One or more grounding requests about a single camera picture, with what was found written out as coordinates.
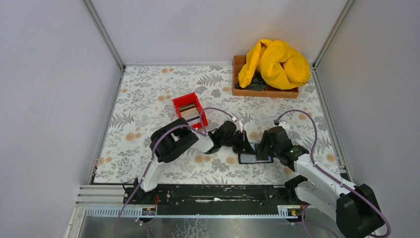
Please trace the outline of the black card holder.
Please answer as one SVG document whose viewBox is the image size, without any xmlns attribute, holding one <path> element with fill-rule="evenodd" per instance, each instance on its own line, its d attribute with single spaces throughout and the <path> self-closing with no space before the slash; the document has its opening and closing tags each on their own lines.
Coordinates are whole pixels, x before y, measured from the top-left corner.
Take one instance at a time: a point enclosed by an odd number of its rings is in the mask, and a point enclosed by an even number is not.
<svg viewBox="0 0 420 238">
<path fill-rule="evenodd" d="M 264 153 L 249 154 L 245 151 L 238 152 L 239 164 L 269 164 L 273 163 L 273 157 L 265 155 Z"/>
</svg>

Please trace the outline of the red plastic bin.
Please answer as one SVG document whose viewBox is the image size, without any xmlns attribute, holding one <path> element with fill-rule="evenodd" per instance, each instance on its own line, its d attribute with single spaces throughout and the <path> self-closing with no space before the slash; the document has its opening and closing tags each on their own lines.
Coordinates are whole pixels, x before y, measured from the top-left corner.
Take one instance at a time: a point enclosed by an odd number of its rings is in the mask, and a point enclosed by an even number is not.
<svg viewBox="0 0 420 238">
<path fill-rule="evenodd" d="M 205 113 L 200 118 L 200 113 L 203 107 L 197 95 L 193 92 L 172 100 L 176 113 L 180 118 L 184 118 L 186 122 L 194 128 L 202 128 L 201 122 L 204 126 L 208 125 Z"/>
</svg>

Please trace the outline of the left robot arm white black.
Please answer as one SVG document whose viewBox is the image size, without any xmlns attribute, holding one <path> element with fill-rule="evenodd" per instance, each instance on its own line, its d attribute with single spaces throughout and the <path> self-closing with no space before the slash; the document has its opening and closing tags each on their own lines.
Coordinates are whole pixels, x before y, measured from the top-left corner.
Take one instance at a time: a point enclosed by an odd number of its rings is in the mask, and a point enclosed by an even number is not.
<svg viewBox="0 0 420 238">
<path fill-rule="evenodd" d="M 221 147 L 230 147 L 239 157 L 257 156 L 256 146 L 248 141 L 246 131 L 237 128 L 236 121 L 225 121 L 219 128 L 201 132 L 190 126 L 184 118 L 162 127 L 151 136 L 151 161 L 137 178 L 136 189 L 150 192 L 158 185 L 166 165 L 178 159 L 190 148 L 213 154 Z"/>
</svg>

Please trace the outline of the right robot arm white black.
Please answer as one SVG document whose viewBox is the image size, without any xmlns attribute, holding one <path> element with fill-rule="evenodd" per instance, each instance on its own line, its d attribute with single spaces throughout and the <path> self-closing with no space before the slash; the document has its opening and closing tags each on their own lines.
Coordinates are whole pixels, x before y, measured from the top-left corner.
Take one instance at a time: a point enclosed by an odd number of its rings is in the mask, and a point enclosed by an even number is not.
<svg viewBox="0 0 420 238">
<path fill-rule="evenodd" d="M 278 158 L 280 163 L 298 176 L 286 182 L 297 198 L 308 203 L 335 221 L 346 238 L 365 238 L 385 225 L 373 190 L 366 184 L 356 185 L 327 172 L 316 163 L 312 154 L 300 145 L 293 145 L 281 126 L 264 131 L 259 152 Z"/>
</svg>

